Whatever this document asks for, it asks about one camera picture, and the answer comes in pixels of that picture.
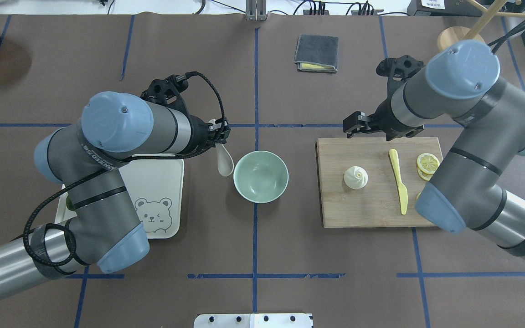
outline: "wooden pole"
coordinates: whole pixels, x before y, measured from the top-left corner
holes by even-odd
[[[487,12],[487,8],[480,5],[479,2],[475,0],[467,0],[470,4],[472,4],[473,7],[479,9],[481,12]],[[495,16],[504,16],[504,17],[522,17],[525,18],[525,13],[519,13],[519,12],[496,12]]]
[[[467,32],[464,39],[473,39],[494,18],[495,14],[508,2],[508,0],[495,0],[487,12],[477,20],[473,28]]]

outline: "white spoon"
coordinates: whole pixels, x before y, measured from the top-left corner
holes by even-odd
[[[210,120],[210,123],[216,124],[216,120],[212,119]],[[232,156],[221,143],[216,144],[216,157],[218,162],[218,172],[220,175],[229,176],[232,174],[234,171],[234,160],[232,160]]]

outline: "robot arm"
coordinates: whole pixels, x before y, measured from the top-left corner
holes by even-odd
[[[206,124],[188,113],[180,95],[196,75],[204,77],[190,72],[154,80],[141,98],[99,93],[76,124],[38,144],[38,170],[50,181],[75,185],[68,193],[77,216],[33,233],[27,225],[19,239],[0,246],[0,299],[93,263],[105,273],[116,272],[148,253],[142,223],[117,169],[134,154],[189,158],[225,143],[230,129],[223,107],[221,118]]]
[[[417,212],[451,233],[479,231],[525,259],[525,200],[496,184],[515,155],[525,156],[525,92],[499,77],[497,57],[477,41],[454,44],[417,72],[398,70],[415,62],[389,62],[396,88],[388,84],[375,114],[346,118],[344,132],[412,137],[425,121],[448,114],[464,130],[425,185]]]

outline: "white plate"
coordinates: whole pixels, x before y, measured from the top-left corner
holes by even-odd
[[[184,161],[140,159],[119,171],[137,210],[137,216],[143,222],[147,238],[169,238],[175,235],[180,228]],[[77,216],[66,208],[66,197],[66,193],[60,196],[56,223]]]

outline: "cartoon bear illustration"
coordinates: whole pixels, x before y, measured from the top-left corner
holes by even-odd
[[[137,216],[139,216],[139,221],[147,233],[156,233],[159,230],[167,232],[173,223],[169,212],[170,207],[171,199],[168,198],[163,198],[160,201],[147,201],[146,199],[135,201]]]

